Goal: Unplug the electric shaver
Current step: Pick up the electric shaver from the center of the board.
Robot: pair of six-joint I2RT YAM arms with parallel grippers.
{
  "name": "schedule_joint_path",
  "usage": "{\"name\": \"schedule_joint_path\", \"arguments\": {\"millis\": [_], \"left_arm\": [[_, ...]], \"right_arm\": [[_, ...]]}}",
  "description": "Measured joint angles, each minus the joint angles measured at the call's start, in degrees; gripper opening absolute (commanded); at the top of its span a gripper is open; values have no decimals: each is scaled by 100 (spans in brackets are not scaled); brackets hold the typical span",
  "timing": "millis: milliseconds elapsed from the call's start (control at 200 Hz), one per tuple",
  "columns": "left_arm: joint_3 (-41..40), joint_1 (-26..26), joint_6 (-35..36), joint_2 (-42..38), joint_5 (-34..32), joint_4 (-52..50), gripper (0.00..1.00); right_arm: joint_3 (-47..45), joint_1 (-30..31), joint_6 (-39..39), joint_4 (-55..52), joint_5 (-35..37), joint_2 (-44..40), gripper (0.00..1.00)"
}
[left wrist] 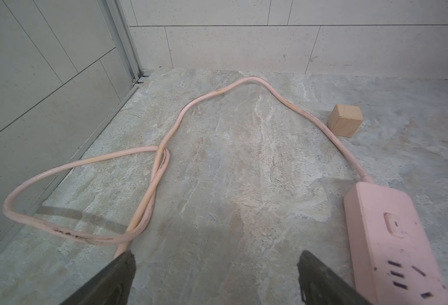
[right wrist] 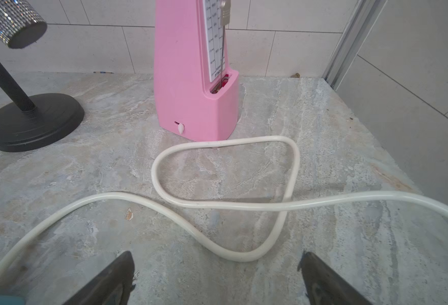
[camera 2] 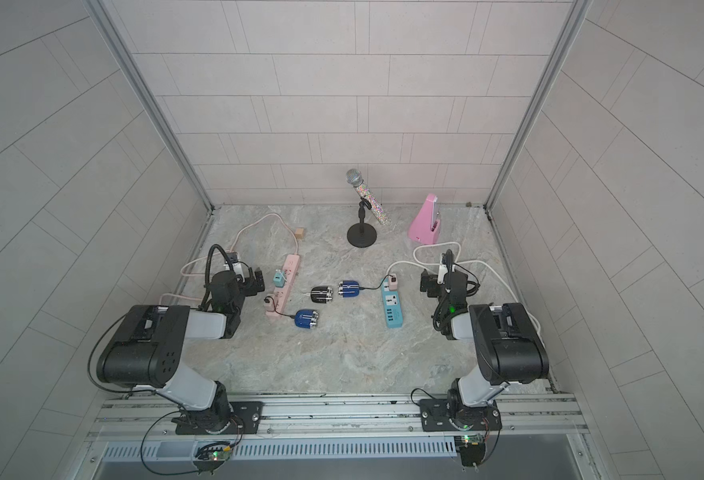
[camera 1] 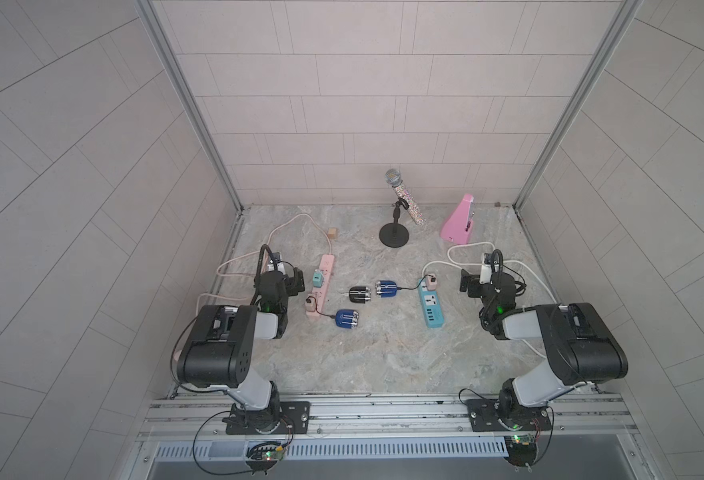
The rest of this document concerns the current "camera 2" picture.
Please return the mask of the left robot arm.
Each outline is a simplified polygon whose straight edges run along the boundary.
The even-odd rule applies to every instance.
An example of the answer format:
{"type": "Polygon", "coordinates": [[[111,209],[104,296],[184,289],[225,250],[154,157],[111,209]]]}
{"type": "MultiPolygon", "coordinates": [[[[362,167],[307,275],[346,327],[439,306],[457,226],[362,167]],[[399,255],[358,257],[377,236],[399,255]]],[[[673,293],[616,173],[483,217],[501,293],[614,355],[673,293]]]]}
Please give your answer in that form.
{"type": "Polygon", "coordinates": [[[153,393],[179,409],[172,419],[178,435],[255,434],[263,404],[233,402],[225,385],[206,378],[182,360],[187,340],[230,340],[241,324],[245,300],[265,291],[262,270],[238,254],[213,245],[203,273],[201,305],[135,305],[110,329],[114,332],[89,378],[108,393],[153,393]]]}

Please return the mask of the beige USB charger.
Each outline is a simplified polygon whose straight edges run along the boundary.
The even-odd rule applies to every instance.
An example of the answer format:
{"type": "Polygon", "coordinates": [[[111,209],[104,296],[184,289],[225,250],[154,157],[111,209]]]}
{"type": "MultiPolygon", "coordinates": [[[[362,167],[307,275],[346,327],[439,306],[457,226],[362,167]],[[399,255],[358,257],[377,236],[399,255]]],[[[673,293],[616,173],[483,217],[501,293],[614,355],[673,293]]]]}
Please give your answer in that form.
{"type": "Polygon", "coordinates": [[[268,312],[275,312],[277,304],[272,296],[266,296],[264,299],[264,303],[266,304],[266,308],[268,312]]]}

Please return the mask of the pink power strip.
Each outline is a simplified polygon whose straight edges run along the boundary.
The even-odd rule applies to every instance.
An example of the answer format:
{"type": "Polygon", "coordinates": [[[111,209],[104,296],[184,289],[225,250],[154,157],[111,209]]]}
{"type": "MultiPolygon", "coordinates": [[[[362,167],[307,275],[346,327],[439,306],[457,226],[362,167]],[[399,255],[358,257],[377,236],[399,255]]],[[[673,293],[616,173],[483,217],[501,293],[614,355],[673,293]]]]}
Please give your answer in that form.
{"type": "Polygon", "coordinates": [[[285,272],[287,281],[283,288],[275,287],[273,292],[269,295],[274,298],[277,307],[275,312],[268,312],[266,308],[266,315],[268,318],[280,318],[284,314],[288,313],[287,305],[292,287],[296,280],[300,262],[301,256],[299,254],[289,254],[284,261],[280,270],[285,272]]]}

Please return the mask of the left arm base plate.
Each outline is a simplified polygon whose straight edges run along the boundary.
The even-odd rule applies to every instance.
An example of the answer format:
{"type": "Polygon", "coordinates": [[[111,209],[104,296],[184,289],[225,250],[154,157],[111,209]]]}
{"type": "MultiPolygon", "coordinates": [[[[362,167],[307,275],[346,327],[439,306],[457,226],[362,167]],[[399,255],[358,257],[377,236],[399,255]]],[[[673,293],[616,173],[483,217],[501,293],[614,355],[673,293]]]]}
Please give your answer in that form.
{"type": "Polygon", "coordinates": [[[250,435],[258,432],[263,408],[260,401],[214,404],[204,411],[178,414],[172,422],[177,435],[250,435]]]}

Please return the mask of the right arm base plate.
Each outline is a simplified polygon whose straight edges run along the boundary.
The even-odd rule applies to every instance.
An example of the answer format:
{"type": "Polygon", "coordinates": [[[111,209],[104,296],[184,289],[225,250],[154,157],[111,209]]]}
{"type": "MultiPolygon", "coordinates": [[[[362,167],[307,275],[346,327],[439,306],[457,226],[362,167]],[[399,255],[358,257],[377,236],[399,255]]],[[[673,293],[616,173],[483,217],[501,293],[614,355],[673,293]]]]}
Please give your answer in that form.
{"type": "Polygon", "coordinates": [[[447,398],[417,401],[425,432],[495,432],[503,428],[495,405],[467,407],[447,398]]]}

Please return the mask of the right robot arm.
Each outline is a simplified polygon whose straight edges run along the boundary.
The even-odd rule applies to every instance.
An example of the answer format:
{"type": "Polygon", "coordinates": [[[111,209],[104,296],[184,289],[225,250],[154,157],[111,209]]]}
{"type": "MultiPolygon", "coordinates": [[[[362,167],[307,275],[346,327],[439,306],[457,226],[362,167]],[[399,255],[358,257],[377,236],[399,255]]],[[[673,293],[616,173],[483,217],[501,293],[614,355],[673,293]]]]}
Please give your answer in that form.
{"type": "Polygon", "coordinates": [[[469,278],[462,271],[423,271],[420,291],[438,300],[433,328],[449,340],[470,340],[476,357],[475,366],[453,381],[444,398],[418,402],[423,430],[501,430],[496,398],[513,384],[549,374],[548,354],[532,318],[520,303],[469,304],[469,278]]]}

